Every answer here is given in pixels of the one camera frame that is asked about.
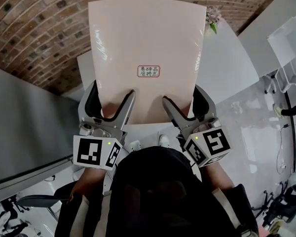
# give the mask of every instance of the person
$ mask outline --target person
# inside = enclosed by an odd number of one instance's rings
[[[235,187],[218,162],[200,168],[200,181],[169,145],[163,135],[159,146],[131,152],[104,195],[106,172],[86,168],[55,237],[258,236],[243,185]]]
[[[273,105],[273,110],[277,117],[282,118],[283,116],[295,116],[296,115],[296,105],[293,108],[282,109],[278,105]]]

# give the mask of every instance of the green leaf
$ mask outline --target green leaf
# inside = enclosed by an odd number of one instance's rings
[[[210,26],[211,26],[211,29],[214,31],[214,33],[217,34],[215,24],[210,24]]]

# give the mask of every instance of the brick wall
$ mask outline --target brick wall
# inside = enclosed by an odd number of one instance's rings
[[[81,83],[76,57],[89,51],[88,2],[0,0],[0,69],[56,94]],[[183,0],[217,5],[237,31],[265,0]]]

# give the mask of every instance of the white table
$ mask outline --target white table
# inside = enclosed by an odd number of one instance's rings
[[[95,80],[91,51],[77,58],[84,89]],[[205,34],[196,84],[215,104],[259,80],[256,70],[238,37],[223,20],[217,35]]]

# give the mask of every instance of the label with red border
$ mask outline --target label with red border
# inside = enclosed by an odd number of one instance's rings
[[[138,77],[159,77],[160,75],[160,66],[147,66],[140,65],[137,68]]]

